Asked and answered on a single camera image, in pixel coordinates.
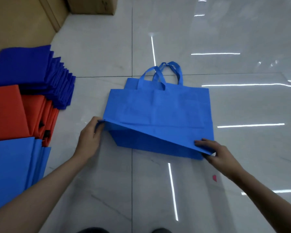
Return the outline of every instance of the hand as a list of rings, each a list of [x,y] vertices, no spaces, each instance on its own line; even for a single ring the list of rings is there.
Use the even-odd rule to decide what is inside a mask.
[[[81,131],[79,142],[75,149],[73,156],[80,156],[85,160],[94,156],[100,145],[101,132],[104,129],[104,124],[100,124],[95,133],[95,127],[98,120],[102,120],[101,117],[93,117],[86,127]]]
[[[230,180],[235,180],[245,171],[230,153],[228,148],[220,145],[217,141],[203,138],[201,141],[194,141],[194,144],[196,146],[206,146],[214,149],[216,151],[216,156],[203,154],[203,157]]]

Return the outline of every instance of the forearm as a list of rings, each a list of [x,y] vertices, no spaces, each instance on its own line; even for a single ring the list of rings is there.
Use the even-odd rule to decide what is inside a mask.
[[[0,209],[0,233],[38,232],[87,160],[73,156]]]
[[[253,201],[277,233],[291,232],[291,204],[243,171],[233,180]]]

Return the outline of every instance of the stack of folded bags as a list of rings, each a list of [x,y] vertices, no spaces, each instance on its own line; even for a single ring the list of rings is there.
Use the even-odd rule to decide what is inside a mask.
[[[50,45],[0,52],[0,207],[43,178],[60,109],[75,76]]]

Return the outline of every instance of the stack of dark blue bags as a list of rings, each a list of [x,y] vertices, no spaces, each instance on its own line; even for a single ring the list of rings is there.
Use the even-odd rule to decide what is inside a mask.
[[[43,178],[50,150],[34,137],[0,141],[0,208]]]
[[[71,104],[75,76],[53,58],[50,45],[12,47],[0,52],[0,86],[19,85],[21,94],[44,95],[54,108]]]

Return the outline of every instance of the person's left hand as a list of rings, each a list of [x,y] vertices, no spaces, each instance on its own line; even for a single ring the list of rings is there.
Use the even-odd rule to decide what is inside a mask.
[[[104,129],[104,123],[100,124],[95,132],[95,127],[101,117],[93,117],[86,127],[81,131],[79,142],[73,156],[80,156],[86,160],[94,156],[100,145],[101,132]]]

